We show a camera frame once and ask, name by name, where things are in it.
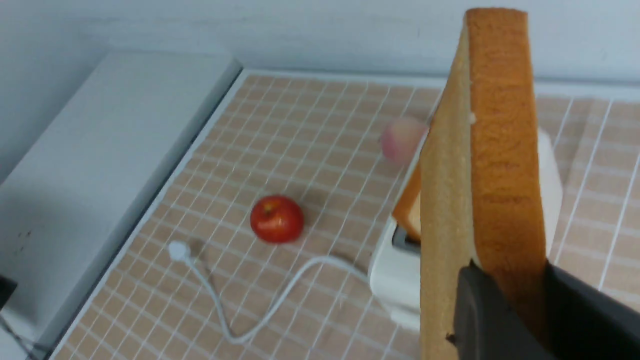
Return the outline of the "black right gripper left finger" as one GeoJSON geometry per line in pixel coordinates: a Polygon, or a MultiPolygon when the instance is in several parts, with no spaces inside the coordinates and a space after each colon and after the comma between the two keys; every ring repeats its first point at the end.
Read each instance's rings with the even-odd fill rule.
{"type": "Polygon", "coordinates": [[[554,360],[508,305],[492,278],[471,263],[460,269],[454,329],[446,335],[459,360],[554,360]]]}

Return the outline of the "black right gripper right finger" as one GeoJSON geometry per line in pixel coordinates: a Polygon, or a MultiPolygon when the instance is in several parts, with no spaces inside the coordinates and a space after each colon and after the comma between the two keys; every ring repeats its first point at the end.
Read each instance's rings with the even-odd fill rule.
{"type": "Polygon", "coordinates": [[[564,269],[545,270],[551,352],[558,360],[638,360],[640,315],[564,269]]]}

